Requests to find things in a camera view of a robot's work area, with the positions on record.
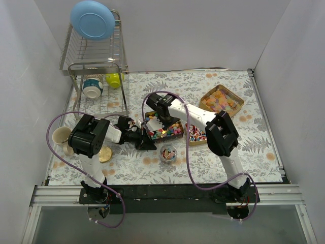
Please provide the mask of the tin of star candies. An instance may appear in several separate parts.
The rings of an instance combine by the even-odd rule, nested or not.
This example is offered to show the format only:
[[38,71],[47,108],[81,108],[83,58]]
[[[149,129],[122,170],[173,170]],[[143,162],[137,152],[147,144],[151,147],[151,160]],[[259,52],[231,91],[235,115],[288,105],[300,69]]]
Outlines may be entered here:
[[149,137],[153,142],[164,142],[172,139],[179,139],[183,137],[184,128],[180,120],[169,126],[167,129],[153,130],[153,127],[149,124],[151,121],[158,121],[157,113],[155,111],[146,112],[145,118],[147,127],[149,129]]

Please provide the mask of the clear glass bowl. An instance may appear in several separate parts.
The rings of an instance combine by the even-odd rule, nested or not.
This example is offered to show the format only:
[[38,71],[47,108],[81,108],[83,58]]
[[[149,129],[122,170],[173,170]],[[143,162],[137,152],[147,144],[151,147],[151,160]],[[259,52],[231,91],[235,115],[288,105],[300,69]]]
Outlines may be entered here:
[[172,145],[163,145],[160,149],[160,160],[171,164],[177,160],[177,150]]

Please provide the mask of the tin of lollipops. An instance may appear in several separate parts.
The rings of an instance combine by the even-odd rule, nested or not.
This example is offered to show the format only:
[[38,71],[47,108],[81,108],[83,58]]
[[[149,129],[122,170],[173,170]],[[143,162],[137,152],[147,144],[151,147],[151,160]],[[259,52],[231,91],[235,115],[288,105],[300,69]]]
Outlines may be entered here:
[[184,132],[189,138],[189,146],[198,146],[207,143],[207,137],[204,131],[194,125],[185,124]]

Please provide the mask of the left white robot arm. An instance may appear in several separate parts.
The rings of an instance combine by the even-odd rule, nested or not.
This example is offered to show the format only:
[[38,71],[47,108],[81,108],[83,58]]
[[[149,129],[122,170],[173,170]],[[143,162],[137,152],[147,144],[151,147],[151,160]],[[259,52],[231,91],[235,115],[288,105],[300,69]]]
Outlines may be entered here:
[[99,152],[104,141],[122,145],[133,143],[137,150],[157,150],[154,142],[140,125],[134,125],[130,117],[120,116],[116,125],[107,119],[97,119],[85,114],[71,131],[68,145],[78,155],[86,180],[81,182],[87,196],[96,203],[107,200],[108,191],[103,185],[107,180],[101,170]]

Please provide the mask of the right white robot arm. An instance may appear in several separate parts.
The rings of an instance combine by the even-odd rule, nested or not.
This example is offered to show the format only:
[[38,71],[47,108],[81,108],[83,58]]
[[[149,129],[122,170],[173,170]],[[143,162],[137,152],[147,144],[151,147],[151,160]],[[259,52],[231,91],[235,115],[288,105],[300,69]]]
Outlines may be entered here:
[[229,114],[225,111],[219,113],[207,111],[191,105],[178,95],[163,91],[149,93],[142,102],[141,112],[144,113],[144,105],[148,105],[157,112],[159,120],[165,128],[172,124],[172,119],[185,120],[188,125],[194,125],[204,131],[207,137],[207,145],[211,152],[219,156],[227,180],[214,187],[202,188],[195,183],[189,165],[189,139],[186,140],[186,166],[192,184],[202,191],[213,191],[225,185],[228,187],[230,197],[241,202],[248,196],[248,190],[253,183],[251,176],[244,172],[238,158],[239,134]]

